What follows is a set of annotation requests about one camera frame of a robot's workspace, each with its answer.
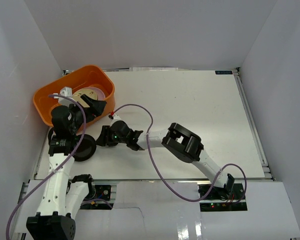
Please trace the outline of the pink plastic plate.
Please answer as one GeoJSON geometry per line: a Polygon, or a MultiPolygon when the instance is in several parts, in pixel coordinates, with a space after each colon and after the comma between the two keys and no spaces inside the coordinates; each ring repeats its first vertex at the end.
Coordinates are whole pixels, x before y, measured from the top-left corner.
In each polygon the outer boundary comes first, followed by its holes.
{"type": "Polygon", "coordinates": [[[97,87],[90,87],[92,98],[95,100],[103,101],[106,98],[105,93],[97,87]]]}

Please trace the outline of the beige small plate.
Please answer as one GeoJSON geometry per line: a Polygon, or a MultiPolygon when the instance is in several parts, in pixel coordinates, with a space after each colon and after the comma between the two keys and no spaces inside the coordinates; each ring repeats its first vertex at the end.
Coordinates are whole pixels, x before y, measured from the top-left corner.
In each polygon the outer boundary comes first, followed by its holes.
{"type": "Polygon", "coordinates": [[[83,102],[84,100],[81,98],[82,95],[86,95],[87,97],[93,99],[93,100],[98,100],[98,95],[97,93],[90,89],[90,88],[81,88],[77,90],[73,95],[72,98],[76,100],[77,102],[83,102]]]}

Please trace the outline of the black plate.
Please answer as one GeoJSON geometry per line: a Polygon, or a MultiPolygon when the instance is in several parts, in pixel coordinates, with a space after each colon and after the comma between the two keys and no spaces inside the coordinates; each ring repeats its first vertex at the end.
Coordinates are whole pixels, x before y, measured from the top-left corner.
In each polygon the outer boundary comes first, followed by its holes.
{"type": "Polygon", "coordinates": [[[96,152],[97,145],[95,139],[89,135],[85,134],[83,139],[78,146],[76,152],[74,153],[75,162],[84,162],[90,159],[96,152]]]}

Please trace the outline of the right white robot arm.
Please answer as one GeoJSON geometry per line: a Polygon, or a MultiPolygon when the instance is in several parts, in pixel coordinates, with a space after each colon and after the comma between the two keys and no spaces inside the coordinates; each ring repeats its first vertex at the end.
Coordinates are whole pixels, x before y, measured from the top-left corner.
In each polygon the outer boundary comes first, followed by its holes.
{"type": "Polygon", "coordinates": [[[111,125],[104,125],[95,141],[100,147],[114,147],[125,144],[133,151],[145,151],[153,148],[166,148],[180,161],[193,164],[211,182],[216,195],[226,200],[234,193],[234,177],[223,170],[209,157],[201,138],[173,122],[168,129],[144,132],[133,130],[123,120],[116,120],[111,125]]]}

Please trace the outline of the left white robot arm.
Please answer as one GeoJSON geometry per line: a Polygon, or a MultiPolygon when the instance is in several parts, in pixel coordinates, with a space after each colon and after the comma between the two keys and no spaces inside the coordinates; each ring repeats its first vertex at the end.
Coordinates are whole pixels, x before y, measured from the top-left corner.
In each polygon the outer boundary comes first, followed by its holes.
{"type": "Polygon", "coordinates": [[[51,111],[52,128],[48,133],[48,160],[50,167],[44,185],[41,202],[35,216],[26,221],[26,228],[35,240],[72,240],[76,234],[75,217],[81,204],[92,199],[96,187],[90,174],[69,179],[75,161],[88,160],[96,152],[95,139],[85,130],[87,123],[101,116],[106,101],[94,100],[83,94],[83,107],[71,97],[65,97],[69,105],[59,105],[51,111]]]}

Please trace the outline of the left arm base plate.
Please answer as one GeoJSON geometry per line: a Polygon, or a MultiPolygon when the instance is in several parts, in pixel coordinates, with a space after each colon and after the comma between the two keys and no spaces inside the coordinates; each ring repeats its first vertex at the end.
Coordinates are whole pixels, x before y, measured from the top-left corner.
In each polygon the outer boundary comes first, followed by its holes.
{"type": "Polygon", "coordinates": [[[81,206],[93,207],[95,209],[109,207],[109,209],[111,209],[111,192],[111,185],[96,184],[94,185],[94,195],[89,196],[88,199],[84,199],[84,201],[81,203],[81,206]]]}

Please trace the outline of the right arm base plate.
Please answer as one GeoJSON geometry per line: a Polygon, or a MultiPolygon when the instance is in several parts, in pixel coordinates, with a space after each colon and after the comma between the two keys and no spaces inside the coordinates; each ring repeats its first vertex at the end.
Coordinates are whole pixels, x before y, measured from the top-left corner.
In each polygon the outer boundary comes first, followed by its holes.
{"type": "Polygon", "coordinates": [[[199,202],[200,211],[202,213],[216,212],[246,212],[248,210],[246,197],[239,203],[237,201],[244,193],[244,187],[241,183],[235,183],[230,196],[220,196],[215,189],[199,202]]]}

